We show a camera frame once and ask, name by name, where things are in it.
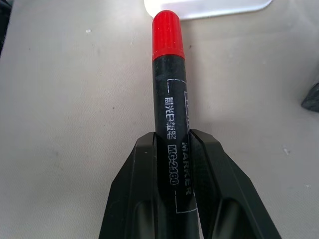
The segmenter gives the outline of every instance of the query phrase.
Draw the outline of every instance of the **white table surface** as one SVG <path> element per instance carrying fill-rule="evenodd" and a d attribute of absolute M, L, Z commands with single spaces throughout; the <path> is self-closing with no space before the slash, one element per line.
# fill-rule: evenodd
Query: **white table surface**
<path fill-rule="evenodd" d="M 191 127 L 247 173 L 284 239 L 319 238 L 319 1 L 182 23 Z M 0 238 L 97 239 L 154 130 L 142 0 L 15 0 L 0 59 Z"/>

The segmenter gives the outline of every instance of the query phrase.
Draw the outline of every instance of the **marker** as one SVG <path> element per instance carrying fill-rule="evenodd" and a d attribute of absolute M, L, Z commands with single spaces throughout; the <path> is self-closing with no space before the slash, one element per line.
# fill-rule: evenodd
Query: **marker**
<path fill-rule="evenodd" d="M 153 88 L 158 150 L 159 239 L 198 239 L 191 181 L 185 56 L 178 16 L 153 20 Z"/>

